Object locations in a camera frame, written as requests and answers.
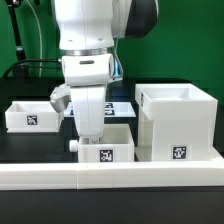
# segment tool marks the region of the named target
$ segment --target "open white box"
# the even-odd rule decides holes
[[[8,132],[58,132],[64,119],[43,101],[14,101],[5,117]]]
[[[99,144],[89,145],[80,138],[80,163],[134,162],[134,142],[128,124],[105,124]]]
[[[208,161],[219,156],[212,146],[218,103],[212,96],[192,84],[138,84],[136,101],[141,161]]]

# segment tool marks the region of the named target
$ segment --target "small white box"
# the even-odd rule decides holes
[[[99,144],[80,138],[78,158],[81,163],[133,162],[134,142],[128,124],[105,124]]]
[[[49,102],[14,101],[5,112],[8,132],[58,132],[64,119]]]

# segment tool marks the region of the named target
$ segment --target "green wall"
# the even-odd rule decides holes
[[[35,9],[43,31],[44,58],[59,57],[59,34],[50,0],[41,2]],[[37,26],[25,1],[17,15],[27,57],[38,58]],[[16,61],[12,35],[6,4],[0,1],[1,74]],[[140,40],[121,40],[118,50],[125,77],[187,79],[224,104],[223,0],[160,0],[154,30]],[[62,76],[60,71],[45,71],[43,75]]]

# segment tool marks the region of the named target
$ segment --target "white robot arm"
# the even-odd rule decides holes
[[[78,134],[96,142],[103,134],[106,87],[114,79],[113,37],[145,36],[156,24],[157,0],[54,0],[60,29],[65,93],[51,103],[64,110],[70,89]]]

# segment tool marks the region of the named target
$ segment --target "black table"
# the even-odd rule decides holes
[[[131,102],[137,111],[134,85],[138,82],[186,80],[125,80],[108,86],[107,101]],[[12,101],[49,100],[61,83],[62,79],[51,78],[0,80],[0,163],[77,162],[77,155],[68,151],[69,140],[78,137],[73,119],[66,119],[56,134],[6,133],[4,113]],[[214,146],[220,153],[224,149],[223,117],[219,107]],[[0,223],[4,224],[218,224],[224,220],[223,209],[224,187],[0,192]]]

